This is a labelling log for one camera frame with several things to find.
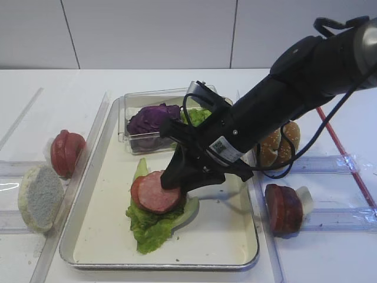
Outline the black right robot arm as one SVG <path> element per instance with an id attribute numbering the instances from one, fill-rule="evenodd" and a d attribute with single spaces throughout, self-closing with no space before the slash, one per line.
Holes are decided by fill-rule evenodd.
<path id="1" fill-rule="evenodd" d="M 288 121 L 340 94 L 376 86 L 376 19 L 367 16 L 344 24 L 317 18 L 318 36 L 308 36 L 286 50 L 269 74 L 235 104 L 193 81 L 185 97 L 210 110 L 199 126 L 165 121 L 160 136 L 177 143 L 161 176 L 164 189 L 188 192 L 221 184 L 230 173 L 249 180 L 260 166 L 242 157 Z"/>

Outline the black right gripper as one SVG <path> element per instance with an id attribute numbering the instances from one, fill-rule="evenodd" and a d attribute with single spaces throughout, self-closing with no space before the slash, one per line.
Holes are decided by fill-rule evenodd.
<path id="1" fill-rule="evenodd" d="M 229 162 L 204 143 L 199 127 L 168 119 L 160 127 L 160 137 L 177 143 L 173 157 L 161 175 L 163 189 L 183 188 L 184 192 L 225 182 L 225 174 L 233 174 L 243 182 L 254 176 L 252 168 L 237 159 Z"/>

